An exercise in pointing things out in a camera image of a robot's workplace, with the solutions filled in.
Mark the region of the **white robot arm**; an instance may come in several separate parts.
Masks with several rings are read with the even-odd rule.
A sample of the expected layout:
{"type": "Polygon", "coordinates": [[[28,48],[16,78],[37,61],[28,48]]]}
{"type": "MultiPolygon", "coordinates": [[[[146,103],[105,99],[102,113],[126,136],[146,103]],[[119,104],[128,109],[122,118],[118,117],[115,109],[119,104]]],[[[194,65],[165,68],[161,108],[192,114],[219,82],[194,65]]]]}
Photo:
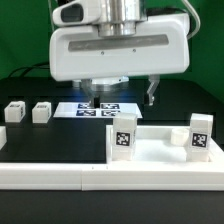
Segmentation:
{"type": "Polygon", "coordinates": [[[105,80],[147,75],[153,97],[162,74],[182,73],[189,66],[188,40],[201,25],[189,0],[150,14],[144,0],[70,0],[52,13],[58,27],[50,38],[49,65],[57,81],[79,80],[90,99],[105,80]]]}

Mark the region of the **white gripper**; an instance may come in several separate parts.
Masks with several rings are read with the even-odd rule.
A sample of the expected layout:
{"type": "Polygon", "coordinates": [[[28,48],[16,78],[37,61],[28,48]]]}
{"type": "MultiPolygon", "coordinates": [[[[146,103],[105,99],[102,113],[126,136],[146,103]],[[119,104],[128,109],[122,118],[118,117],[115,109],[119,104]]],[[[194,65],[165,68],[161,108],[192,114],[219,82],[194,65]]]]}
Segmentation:
{"type": "Polygon", "coordinates": [[[145,102],[154,104],[162,74],[190,63],[186,13],[149,16],[142,0],[72,0],[53,10],[51,76],[82,80],[91,108],[100,106],[90,79],[150,75],[145,102]]]}

